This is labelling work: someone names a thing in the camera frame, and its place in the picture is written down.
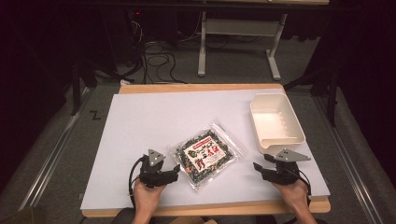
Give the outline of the white metal table frame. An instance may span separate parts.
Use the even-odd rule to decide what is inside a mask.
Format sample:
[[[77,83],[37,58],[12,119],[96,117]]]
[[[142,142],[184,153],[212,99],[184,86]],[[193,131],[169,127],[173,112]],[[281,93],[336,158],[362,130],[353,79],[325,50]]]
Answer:
[[[201,18],[201,42],[197,75],[199,77],[205,76],[205,42],[207,35],[244,35],[272,37],[274,39],[272,47],[270,49],[267,49],[265,51],[265,54],[273,80],[280,80],[281,75],[276,64],[275,55],[276,49],[280,41],[280,37],[286,24],[287,17],[287,14],[282,14],[278,21],[240,21],[226,19],[208,19],[206,17],[206,12],[204,11]]]

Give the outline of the white table mat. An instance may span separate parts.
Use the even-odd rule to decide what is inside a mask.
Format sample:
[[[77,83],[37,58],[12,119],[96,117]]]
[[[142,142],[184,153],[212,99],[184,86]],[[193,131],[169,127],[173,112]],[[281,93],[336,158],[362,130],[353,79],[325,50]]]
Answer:
[[[160,206],[176,207],[277,200],[278,190],[253,165],[262,163],[250,115],[258,90],[116,94],[82,200],[82,211],[131,206],[128,179],[149,149],[170,148],[216,121],[243,150],[241,160],[194,190],[181,174],[164,190]]]

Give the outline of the clear packet of dark beans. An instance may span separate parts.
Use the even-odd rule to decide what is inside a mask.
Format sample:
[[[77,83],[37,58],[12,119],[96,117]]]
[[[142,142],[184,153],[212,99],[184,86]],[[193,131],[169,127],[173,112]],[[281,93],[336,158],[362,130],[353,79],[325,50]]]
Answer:
[[[236,139],[219,123],[211,123],[200,132],[171,147],[170,155],[195,191],[216,178],[229,165],[244,156]]]

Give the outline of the person's left hand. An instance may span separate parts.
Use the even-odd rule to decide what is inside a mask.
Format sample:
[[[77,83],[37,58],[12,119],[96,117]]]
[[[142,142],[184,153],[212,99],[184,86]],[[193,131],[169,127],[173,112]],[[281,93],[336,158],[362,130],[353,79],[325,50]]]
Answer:
[[[146,187],[139,178],[137,178],[134,183],[135,213],[150,214],[152,216],[159,204],[161,194],[165,188],[166,186],[160,186],[150,189]]]

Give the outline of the person's lap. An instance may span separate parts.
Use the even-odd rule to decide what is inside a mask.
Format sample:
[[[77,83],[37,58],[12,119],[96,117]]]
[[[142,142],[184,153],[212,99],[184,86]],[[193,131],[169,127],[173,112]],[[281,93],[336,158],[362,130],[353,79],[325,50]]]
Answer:
[[[133,224],[135,211],[132,208],[122,209],[111,224]],[[277,224],[272,215],[263,216],[214,216],[214,217],[152,217],[145,224]]]

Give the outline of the black metal stand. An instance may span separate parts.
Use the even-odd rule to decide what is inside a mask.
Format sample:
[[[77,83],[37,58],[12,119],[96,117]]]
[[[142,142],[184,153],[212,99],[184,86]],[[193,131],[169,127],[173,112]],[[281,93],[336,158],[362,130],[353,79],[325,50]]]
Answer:
[[[327,96],[326,115],[330,124],[335,126],[335,106],[337,92],[337,78],[339,68],[335,65],[325,65],[308,72],[307,74],[294,79],[283,86],[285,91],[291,90],[299,85],[311,84],[310,89],[312,96]]]
[[[93,69],[93,63],[85,58],[75,61],[72,66],[72,90],[73,90],[73,109],[72,116],[75,116],[82,106],[81,84],[83,82],[86,88],[95,88],[97,80]]]

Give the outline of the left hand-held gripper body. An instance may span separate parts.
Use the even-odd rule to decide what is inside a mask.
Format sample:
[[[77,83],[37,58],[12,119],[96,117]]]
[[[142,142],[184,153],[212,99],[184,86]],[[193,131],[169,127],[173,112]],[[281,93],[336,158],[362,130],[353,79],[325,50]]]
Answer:
[[[164,159],[165,156],[154,149],[150,149],[148,155],[143,156],[139,178],[148,188],[165,186],[163,184],[163,174],[173,173],[173,170],[162,171]]]

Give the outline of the white plastic bin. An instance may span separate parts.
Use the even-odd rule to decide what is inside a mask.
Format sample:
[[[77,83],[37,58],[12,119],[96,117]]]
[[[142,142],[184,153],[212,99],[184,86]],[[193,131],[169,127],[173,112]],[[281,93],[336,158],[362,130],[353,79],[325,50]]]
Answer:
[[[300,121],[284,93],[257,94],[250,103],[250,115],[262,154],[295,150],[305,142]]]

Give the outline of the person's right hand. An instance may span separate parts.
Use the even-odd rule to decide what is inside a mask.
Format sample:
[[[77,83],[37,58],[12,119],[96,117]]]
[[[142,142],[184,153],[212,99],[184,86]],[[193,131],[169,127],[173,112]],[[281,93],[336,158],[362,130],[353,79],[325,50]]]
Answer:
[[[274,186],[280,192],[286,206],[297,217],[307,216],[309,206],[307,202],[307,186],[301,180],[297,180],[293,184],[282,186],[274,183]]]

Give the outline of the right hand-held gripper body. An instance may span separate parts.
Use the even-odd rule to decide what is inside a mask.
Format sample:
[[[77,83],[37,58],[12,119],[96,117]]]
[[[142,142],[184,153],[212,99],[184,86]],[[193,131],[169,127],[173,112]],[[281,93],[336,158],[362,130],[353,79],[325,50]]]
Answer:
[[[290,149],[282,149],[276,155],[265,154],[264,159],[272,162],[276,172],[276,183],[282,186],[290,185],[301,178],[298,161],[310,161],[311,158]]]

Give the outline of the aluminium floor rail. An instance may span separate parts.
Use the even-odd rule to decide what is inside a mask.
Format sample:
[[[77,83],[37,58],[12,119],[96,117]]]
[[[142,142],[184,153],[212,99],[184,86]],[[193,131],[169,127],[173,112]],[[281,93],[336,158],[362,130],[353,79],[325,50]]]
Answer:
[[[81,111],[84,106],[89,101],[92,95],[92,90],[90,88],[85,88],[82,94],[80,95],[80,106],[77,110],[74,110],[70,118],[68,119],[66,125],[64,126],[63,131],[61,132],[56,145],[51,150],[48,157],[45,159],[43,165],[41,166],[35,181],[32,186],[29,188],[24,200],[22,201],[19,210],[24,209],[28,206],[37,206],[38,202],[42,194],[44,193],[50,179],[58,166],[59,160],[64,154],[64,148],[68,141],[69,135],[72,132],[75,124],[80,117]]]
[[[340,133],[328,119],[326,106],[323,103],[323,100],[320,97],[314,97],[313,100],[318,108],[319,113],[325,120],[332,139],[336,144],[336,151],[346,172],[349,184],[353,188],[354,194],[356,195],[361,205],[361,209],[364,212],[369,224],[384,224],[382,217],[379,215],[378,210],[374,205],[369,190],[363,183],[355,164],[347,152],[347,148],[341,139]]]

